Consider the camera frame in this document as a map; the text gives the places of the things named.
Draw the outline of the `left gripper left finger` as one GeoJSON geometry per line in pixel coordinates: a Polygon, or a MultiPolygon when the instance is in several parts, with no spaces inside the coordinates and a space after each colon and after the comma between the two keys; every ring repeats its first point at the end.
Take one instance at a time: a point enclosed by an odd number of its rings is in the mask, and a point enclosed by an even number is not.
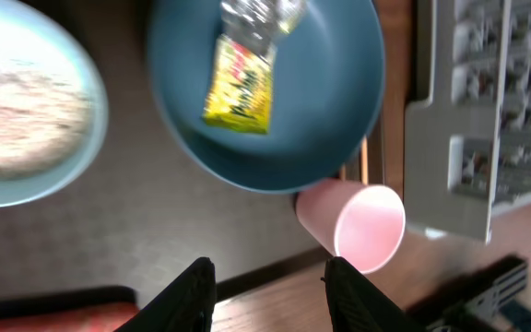
{"type": "Polygon", "coordinates": [[[210,332],[216,302],[215,266],[200,257],[115,332],[210,332]]]}

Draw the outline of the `pink cup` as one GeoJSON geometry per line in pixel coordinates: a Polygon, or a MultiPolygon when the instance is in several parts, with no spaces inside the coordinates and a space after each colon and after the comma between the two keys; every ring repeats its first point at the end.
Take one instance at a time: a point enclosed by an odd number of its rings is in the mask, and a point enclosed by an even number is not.
{"type": "Polygon", "coordinates": [[[400,196],[378,184],[323,180],[299,193],[296,214],[327,252],[345,258],[361,274],[384,267],[406,229],[400,196]]]}

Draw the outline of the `dark blue plate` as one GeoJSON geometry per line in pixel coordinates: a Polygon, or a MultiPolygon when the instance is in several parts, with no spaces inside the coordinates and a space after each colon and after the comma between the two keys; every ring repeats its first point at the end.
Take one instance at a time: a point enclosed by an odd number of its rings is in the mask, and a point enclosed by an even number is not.
{"type": "Polygon", "coordinates": [[[171,133],[202,167],[250,191],[287,194],[336,173],[373,129],[385,85],[384,40],[368,0],[315,0],[277,48],[269,131],[209,126],[202,113],[222,30],[217,1],[159,0],[147,65],[171,133]]]}

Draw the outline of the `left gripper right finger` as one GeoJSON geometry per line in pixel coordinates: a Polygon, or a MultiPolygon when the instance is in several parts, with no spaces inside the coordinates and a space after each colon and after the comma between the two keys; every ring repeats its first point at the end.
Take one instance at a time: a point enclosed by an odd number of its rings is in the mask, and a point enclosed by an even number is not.
{"type": "Polygon", "coordinates": [[[425,332],[343,257],[326,261],[322,281],[334,332],[425,332]]]}

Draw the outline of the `yellow snack wrapper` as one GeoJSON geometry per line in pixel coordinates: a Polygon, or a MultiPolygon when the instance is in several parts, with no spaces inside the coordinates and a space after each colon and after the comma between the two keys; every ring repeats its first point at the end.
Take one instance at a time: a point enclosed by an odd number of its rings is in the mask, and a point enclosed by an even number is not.
{"type": "Polygon", "coordinates": [[[277,43],[300,24],[306,0],[222,0],[203,120],[247,134],[269,130],[277,43]]]}

